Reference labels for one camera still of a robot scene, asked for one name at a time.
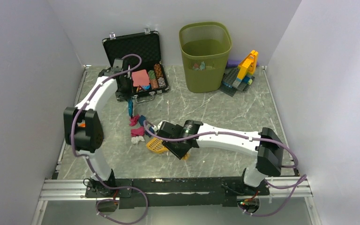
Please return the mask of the green mesh waste basket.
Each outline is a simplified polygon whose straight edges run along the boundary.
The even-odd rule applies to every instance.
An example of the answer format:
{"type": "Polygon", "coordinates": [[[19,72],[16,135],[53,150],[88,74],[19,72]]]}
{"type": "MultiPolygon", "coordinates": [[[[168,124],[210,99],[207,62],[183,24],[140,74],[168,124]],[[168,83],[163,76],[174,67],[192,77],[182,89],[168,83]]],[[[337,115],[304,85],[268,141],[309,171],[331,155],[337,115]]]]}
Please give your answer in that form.
{"type": "Polygon", "coordinates": [[[179,42],[187,88],[193,93],[217,90],[222,82],[232,40],[227,28],[219,22],[197,22],[183,26],[179,42]],[[193,70],[204,61],[214,70],[193,70]]]}

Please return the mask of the pink paper scrap lone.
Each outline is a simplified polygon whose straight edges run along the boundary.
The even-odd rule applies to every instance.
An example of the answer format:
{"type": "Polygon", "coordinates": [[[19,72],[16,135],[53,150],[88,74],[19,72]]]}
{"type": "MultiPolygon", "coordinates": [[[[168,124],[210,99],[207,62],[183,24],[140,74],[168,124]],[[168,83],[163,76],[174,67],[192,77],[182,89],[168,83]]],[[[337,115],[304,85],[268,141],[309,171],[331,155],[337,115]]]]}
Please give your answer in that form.
{"type": "Polygon", "coordinates": [[[130,132],[131,132],[131,137],[144,136],[145,129],[144,127],[133,128],[130,130],[130,132]]]}

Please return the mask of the orange slotted scoop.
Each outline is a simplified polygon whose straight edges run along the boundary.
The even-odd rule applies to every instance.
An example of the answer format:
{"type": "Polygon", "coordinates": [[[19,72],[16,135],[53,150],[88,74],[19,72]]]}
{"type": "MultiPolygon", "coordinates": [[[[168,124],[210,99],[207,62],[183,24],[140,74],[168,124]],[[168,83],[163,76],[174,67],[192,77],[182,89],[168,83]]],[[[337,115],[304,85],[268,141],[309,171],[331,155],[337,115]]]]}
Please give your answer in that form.
{"type": "Polygon", "coordinates": [[[150,141],[146,143],[146,147],[153,153],[163,154],[170,153],[170,151],[162,144],[162,140],[153,137],[150,141]]]}

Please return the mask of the white paper scrap left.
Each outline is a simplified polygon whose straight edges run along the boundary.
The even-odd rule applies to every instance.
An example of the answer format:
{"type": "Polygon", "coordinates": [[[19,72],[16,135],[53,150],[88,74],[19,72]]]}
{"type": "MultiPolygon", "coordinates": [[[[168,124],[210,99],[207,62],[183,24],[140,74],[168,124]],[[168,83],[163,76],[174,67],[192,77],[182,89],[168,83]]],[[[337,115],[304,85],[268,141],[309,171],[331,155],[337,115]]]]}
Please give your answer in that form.
{"type": "Polygon", "coordinates": [[[143,136],[133,136],[131,137],[131,143],[132,144],[138,144],[139,142],[144,142],[145,139],[143,136]]]}

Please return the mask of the blue hand brush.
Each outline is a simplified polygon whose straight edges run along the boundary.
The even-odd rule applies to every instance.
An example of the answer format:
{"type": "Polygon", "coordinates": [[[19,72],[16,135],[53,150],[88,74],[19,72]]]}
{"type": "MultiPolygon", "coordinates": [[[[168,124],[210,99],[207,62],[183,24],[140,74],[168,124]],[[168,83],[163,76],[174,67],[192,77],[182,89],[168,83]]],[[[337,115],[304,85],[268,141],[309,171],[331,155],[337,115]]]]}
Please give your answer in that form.
{"type": "Polygon", "coordinates": [[[133,108],[134,108],[134,103],[133,100],[130,98],[127,101],[128,103],[128,114],[130,118],[133,118],[133,108]]]}

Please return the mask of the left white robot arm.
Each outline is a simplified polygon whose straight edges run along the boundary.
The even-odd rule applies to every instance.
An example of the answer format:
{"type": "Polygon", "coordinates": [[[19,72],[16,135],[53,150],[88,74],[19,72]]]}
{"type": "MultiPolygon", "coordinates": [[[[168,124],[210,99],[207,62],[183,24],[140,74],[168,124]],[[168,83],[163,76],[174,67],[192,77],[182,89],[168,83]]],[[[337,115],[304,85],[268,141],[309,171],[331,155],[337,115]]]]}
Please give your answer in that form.
{"type": "Polygon", "coordinates": [[[99,182],[97,190],[105,197],[112,196],[118,189],[113,169],[111,169],[100,150],[104,132],[98,113],[103,109],[108,99],[115,93],[115,79],[121,75],[130,75],[137,69],[142,59],[135,54],[138,63],[131,67],[127,58],[116,58],[110,69],[98,76],[93,88],[76,106],[64,110],[65,141],[71,146],[76,158],[84,158],[92,173],[91,179],[99,182]]]}

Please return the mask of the navy paper scrap upper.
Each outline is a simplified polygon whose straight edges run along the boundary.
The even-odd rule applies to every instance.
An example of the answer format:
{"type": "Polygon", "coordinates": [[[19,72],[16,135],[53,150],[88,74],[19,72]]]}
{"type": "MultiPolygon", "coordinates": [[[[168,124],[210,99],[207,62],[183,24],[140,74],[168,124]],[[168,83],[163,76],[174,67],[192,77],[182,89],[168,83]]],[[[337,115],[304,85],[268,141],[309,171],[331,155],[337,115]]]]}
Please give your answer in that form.
{"type": "Polygon", "coordinates": [[[144,115],[139,116],[138,123],[140,124],[140,126],[143,127],[148,125],[148,123],[146,122],[146,117],[144,115]]]}

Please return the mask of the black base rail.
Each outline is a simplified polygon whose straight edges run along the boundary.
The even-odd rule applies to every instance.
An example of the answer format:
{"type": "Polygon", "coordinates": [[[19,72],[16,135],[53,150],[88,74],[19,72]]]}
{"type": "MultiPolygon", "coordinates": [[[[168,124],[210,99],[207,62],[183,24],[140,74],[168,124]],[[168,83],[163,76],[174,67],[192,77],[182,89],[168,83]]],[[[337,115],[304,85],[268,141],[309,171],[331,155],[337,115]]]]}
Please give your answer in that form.
{"type": "Polygon", "coordinates": [[[238,201],[254,195],[268,196],[269,188],[265,182],[258,187],[248,187],[241,177],[204,177],[204,178],[145,178],[116,179],[118,193],[105,189],[97,181],[85,183],[86,198],[119,199],[120,209],[163,206],[200,206],[221,205],[236,207],[238,201]]]}

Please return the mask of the purple cylinder toy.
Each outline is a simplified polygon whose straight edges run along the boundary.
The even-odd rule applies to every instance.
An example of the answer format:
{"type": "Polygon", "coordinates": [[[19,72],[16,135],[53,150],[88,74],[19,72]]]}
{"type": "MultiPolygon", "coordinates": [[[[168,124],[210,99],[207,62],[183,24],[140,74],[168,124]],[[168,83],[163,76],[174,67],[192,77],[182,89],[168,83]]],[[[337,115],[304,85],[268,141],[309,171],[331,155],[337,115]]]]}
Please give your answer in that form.
{"type": "Polygon", "coordinates": [[[236,68],[240,64],[238,60],[228,60],[226,64],[226,68],[236,68]]]}

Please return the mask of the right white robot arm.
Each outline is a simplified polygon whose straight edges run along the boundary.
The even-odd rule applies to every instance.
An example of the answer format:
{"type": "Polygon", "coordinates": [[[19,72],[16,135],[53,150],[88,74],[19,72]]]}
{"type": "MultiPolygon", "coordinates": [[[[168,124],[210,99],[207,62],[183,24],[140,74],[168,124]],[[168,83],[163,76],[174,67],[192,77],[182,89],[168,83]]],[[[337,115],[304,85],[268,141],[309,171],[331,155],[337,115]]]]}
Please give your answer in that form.
{"type": "Polygon", "coordinates": [[[235,131],[211,126],[196,120],[187,120],[183,126],[162,121],[157,137],[178,159],[192,148],[217,148],[246,154],[254,158],[243,172],[240,190],[251,195],[267,177],[281,175],[284,144],[268,127],[261,131],[235,131]]]}

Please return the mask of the navy paper scrap small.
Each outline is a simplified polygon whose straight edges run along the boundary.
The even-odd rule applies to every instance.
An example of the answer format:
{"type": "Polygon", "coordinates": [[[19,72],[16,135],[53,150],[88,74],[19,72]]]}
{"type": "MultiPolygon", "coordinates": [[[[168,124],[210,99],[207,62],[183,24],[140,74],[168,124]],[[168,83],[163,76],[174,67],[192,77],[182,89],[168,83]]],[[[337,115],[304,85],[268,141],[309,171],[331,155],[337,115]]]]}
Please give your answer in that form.
{"type": "Polygon", "coordinates": [[[154,134],[155,131],[153,129],[153,127],[149,127],[148,129],[145,130],[145,134],[148,136],[148,137],[151,137],[151,134],[154,134]]]}

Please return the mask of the pink paper scrap left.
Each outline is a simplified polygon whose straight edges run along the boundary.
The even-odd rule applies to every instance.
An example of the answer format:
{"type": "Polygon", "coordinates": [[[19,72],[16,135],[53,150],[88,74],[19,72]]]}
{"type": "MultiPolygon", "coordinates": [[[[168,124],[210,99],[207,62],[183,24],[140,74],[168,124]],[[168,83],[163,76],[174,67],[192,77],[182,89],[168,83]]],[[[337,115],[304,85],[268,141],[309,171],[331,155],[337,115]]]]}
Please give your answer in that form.
{"type": "Polygon", "coordinates": [[[139,118],[140,118],[139,114],[136,114],[136,115],[130,117],[129,118],[129,126],[133,127],[136,124],[138,124],[139,118]]]}

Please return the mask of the toy brick construction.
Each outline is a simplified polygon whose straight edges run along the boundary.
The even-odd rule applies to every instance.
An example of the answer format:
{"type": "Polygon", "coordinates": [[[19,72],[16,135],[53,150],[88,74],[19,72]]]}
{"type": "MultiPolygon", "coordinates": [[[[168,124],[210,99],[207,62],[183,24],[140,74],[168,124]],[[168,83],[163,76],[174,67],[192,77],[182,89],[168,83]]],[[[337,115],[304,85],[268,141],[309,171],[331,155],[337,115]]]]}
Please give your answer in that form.
{"type": "Polygon", "coordinates": [[[240,60],[234,68],[226,68],[219,91],[233,97],[237,91],[246,91],[255,79],[259,52],[252,50],[248,56],[240,60]]]}

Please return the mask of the black poker chip case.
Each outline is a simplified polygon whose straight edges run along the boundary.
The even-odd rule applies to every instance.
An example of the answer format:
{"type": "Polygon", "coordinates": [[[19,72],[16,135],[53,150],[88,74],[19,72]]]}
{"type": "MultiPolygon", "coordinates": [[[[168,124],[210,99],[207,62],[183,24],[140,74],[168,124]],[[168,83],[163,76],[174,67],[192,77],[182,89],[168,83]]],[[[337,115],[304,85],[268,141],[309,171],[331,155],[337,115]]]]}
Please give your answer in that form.
{"type": "Polygon", "coordinates": [[[161,45],[159,32],[146,29],[144,32],[115,36],[111,33],[108,38],[102,40],[102,45],[106,53],[107,59],[110,63],[110,68],[107,73],[111,74],[111,67],[116,58],[122,58],[128,54],[137,54],[142,60],[137,57],[129,57],[126,60],[130,66],[136,66],[139,62],[140,66],[131,72],[132,81],[132,99],[138,101],[150,101],[156,95],[166,93],[170,90],[167,76],[162,65],[161,45]],[[153,73],[153,76],[148,77],[147,85],[140,85],[136,81],[135,73],[138,71],[153,73]]]}

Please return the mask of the cyan paper scrap top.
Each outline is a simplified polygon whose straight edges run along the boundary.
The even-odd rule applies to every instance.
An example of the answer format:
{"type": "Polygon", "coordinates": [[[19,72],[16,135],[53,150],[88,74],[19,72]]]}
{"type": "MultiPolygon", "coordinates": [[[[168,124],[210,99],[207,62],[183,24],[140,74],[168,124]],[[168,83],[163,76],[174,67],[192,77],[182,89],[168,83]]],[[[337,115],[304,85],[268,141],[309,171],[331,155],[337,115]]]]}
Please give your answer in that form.
{"type": "Polygon", "coordinates": [[[210,66],[207,65],[204,61],[200,62],[200,63],[195,63],[192,66],[193,70],[214,70],[215,67],[214,66],[210,66]]]}

